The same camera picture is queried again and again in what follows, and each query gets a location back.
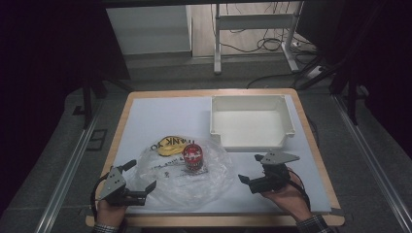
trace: white bin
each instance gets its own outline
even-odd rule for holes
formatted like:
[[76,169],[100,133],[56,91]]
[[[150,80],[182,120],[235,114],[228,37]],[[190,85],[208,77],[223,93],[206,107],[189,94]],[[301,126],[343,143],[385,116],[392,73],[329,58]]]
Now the white bin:
[[210,132],[227,151],[281,148],[294,127],[285,95],[213,96]]

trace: metal rail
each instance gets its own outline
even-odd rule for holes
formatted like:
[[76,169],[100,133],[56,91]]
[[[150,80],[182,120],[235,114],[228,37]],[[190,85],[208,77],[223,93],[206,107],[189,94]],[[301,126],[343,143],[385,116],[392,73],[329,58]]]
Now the metal rail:
[[82,160],[83,154],[86,149],[87,142],[91,136],[91,133],[93,132],[93,129],[98,119],[98,116],[100,114],[102,105],[103,105],[103,100],[96,99],[96,103],[94,107],[95,114],[93,115],[91,123],[88,126],[88,128],[83,130],[82,136],[79,139],[78,144],[76,144],[75,149],[73,150],[73,153],[69,159],[69,162],[67,163],[61,175],[61,178],[58,181],[53,194],[51,195],[49,204],[46,207],[45,211],[43,212],[43,215],[40,218],[39,224],[37,225],[35,232],[37,233],[51,232],[55,219],[57,218],[57,214],[60,211],[61,205],[63,204],[64,198],[66,197],[70,184],[73,181],[73,178],[79,167],[79,163]]
[[385,198],[387,199],[389,205],[391,206],[400,226],[404,232],[412,232],[412,218],[411,215],[402,201],[401,197],[397,193],[396,189],[392,185],[391,181],[382,169],[379,161],[376,159],[373,150],[370,148],[367,141],[364,139],[361,130],[352,123],[346,114],[346,106],[343,100],[336,95],[332,95],[332,99],[335,102],[339,112],[348,126],[348,129],[357,143],[360,152],[363,156],[364,161],[372,172],[373,177],[378,183],[381,191],[383,192]]

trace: plastic bag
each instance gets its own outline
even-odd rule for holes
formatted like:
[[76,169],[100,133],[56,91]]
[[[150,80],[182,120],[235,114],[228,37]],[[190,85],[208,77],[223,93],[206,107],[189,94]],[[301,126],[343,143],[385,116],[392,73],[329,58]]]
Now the plastic bag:
[[186,151],[187,156],[184,156],[183,151],[159,155],[158,148],[164,147],[160,144],[162,140],[146,148],[140,154],[134,171],[126,177],[126,182],[132,190],[157,182],[156,188],[147,198],[147,209],[193,211],[217,199],[234,183],[230,156],[221,145],[210,139],[172,137],[181,139],[181,143],[185,141],[184,148],[187,145],[200,146],[202,161],[197,162],[194,169],[189,166],[189,153],[193,155],[195,150],[189,153]]

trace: red can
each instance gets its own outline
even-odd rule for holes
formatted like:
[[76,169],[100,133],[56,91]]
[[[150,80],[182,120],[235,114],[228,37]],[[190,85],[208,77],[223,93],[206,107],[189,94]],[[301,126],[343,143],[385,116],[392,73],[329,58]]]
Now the red can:
[[203,166],[203,151],[197,144],[189,144],[183,150],[183,158],[186,167],[191,171],[197,171]]

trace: black curtain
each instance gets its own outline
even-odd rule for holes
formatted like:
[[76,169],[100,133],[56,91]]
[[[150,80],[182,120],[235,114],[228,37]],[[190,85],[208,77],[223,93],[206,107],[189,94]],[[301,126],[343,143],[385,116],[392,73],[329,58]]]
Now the black curtain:
[[357,57],[366,106],[412,157],[412,1],[387,1]]
[[90,1],[1,1],[0,59],[3,211],[49,141],[66,96],[82,87],[81,74],[129,76],[106,10]]

